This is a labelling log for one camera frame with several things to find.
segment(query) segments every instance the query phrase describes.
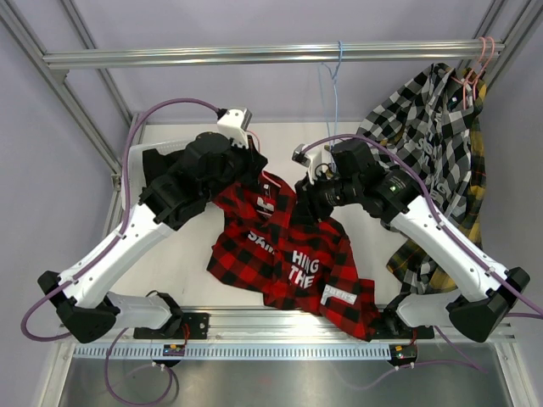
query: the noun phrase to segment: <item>shirt sleeve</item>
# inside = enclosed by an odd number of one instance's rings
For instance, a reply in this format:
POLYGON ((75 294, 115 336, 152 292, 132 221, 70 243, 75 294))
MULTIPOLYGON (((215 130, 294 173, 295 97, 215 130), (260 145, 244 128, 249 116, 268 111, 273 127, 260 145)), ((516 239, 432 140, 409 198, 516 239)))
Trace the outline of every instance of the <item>shirt sleeve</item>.
POLYGON ((373 280, 359 279, 347 236, 342 237, 334 256, 334 265, 321 296, 320 314, 342 331, 366 341, 380 318, 374 298, 373 280))

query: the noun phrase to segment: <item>white tag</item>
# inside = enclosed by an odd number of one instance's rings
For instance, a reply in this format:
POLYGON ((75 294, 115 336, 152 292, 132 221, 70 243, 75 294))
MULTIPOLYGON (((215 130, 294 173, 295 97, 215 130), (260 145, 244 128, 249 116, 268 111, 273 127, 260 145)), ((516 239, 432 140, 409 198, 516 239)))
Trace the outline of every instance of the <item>white tag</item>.
POLYGON ((340 290, 339 288, 329 286, 328 284, 324 287, 321 297, 321 305, 326 304, 326 300, 330 297, 341 299, 347 304, 354 305, 356 301, 356 295, 347 293, 346 291, 340 290))
POLYGON ((271 203, 264 202, 264 199, 262 199, 262 197, 257 197, 256 204, 260 206, 261 208, 265 210, 269 210, 271 212, 275 210, 275 207, 271 203))
POLYGON ((266 194, 266 198, 272 198, 270 194, 270 186, 268 184, 264 184, 264 193, 266 194))

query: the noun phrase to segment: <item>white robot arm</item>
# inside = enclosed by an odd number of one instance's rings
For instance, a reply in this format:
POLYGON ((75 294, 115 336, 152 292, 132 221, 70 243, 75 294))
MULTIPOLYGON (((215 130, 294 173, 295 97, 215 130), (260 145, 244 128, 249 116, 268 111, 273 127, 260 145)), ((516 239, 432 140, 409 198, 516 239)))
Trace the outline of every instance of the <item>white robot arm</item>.
POLYGON ((325 219, 336 206, 359 203, 370 216, 418 244, 454 280, 457 289, 450 293, 401 294, 387 307, 393 318, 398 316, 410 327, 453 325, 466 337, 484 342, 517 298, 460 248, 445 228, 517 291, 528 285, 528 274, 491 259, 439 211, 438 222, 417 183, 403 170, 385 174, 365 142, 351 138, 332 147, 338 173, 332 177, 318 173, 322 163, 318 151, 303 150, 305 146, 299 146, 293 155, 294 161, 308 168, 305 179, 296 184, 296 193, 299 204, 314 218, 325 219))
POLYGON ((83 276, 74 278, 120 235, 120 226, 69 269, 40 276, 38 284, 46 294, 71 282, 51 302, 80 342, 92 342, 112 328, 146 328, 155 337, 171 337, 179 330, 183 313, 168 294, 133 297, 110 289, 154 245, 202 213, 214 195, 260 174, 267 160, 246 135, 250 118, 247 109, 229 109, 217 123, 218 133, 202 133, 190 142, 177 162, 143 189, 139 203, 129 209, 123 236, 83 276))

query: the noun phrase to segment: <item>clothes hanger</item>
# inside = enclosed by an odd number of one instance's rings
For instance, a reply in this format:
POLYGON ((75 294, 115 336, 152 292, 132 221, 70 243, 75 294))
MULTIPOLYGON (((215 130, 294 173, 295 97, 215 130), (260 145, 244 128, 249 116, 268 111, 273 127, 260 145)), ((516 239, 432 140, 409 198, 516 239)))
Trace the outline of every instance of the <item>clothes hanger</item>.
POLYGON ((457 78, 452 78, 453 81, 455 81, 457 83, 460 83, 462 85, 462 107, 464 108, 464 110, 467 109, 467 102, 466 102, 467 85, 472 86, 473 99, 477 98, 477 82, 479 81, 479 78, 484 73, 484 71, 486 70, 486 68, 489 65, 490 61, 494 57, 494 52, 495 52, 494 38, 492 38, 491 36, 487 36, 486 38, 483 37, 483 36, 480 36, 479 40, 481 40, 483 42, 483 50, 481 52, 481 55, 479 56, 479 59, 477 60, 477 64, 480 64, 481 60, 484 57, 484 53, 486 52, 486 40, 487 39, 489 39, 492 42, 492 52, 490 53, 490 56, 486 59, 486 61, 484 61, 484 63, 482 64, 481 71, 475 76, 475 78, 473 78, 473 81, 469 80, 469 78, 472 77, 472 74, 474 72, 473 68, 470 68, 470 70, 468 71, 466 77, 464 77, 461 80, 457 79, 457 78))

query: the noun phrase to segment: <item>hanging shirt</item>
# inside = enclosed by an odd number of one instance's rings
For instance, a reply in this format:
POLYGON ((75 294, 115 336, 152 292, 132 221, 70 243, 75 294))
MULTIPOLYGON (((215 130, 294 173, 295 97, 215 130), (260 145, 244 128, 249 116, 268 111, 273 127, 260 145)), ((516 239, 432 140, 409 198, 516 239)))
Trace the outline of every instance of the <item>hanging shirt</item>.
MULTIPOLYGON (((462 85, 455 71, 432 64, 374 109, 357 134, 380 142, 398 155, 423 179, 436 206, 472 242, 480 245, 479 210, 484 196, 484 150, 478 115, 486 87, 467 87, 467 108, 462 106, 462 85)), ((397 168, 389 156, 372 149, 385 169, 397 168)), ((402 282, 402 292, 442 293, 455 283, 413 241, 406 242, 387 268, 402 282)))
POLYGON ((380 317, 374 283, 359 279, 344 228, 334 219, 311 225, 291 216, 296 195, 279 177, 269 218, 257 212, 260 193, 236 183, 213 201, 225 230, 207 270, 225 284, 263 293, 264 305, 323 315, 342 331, 369 340, 380 317))

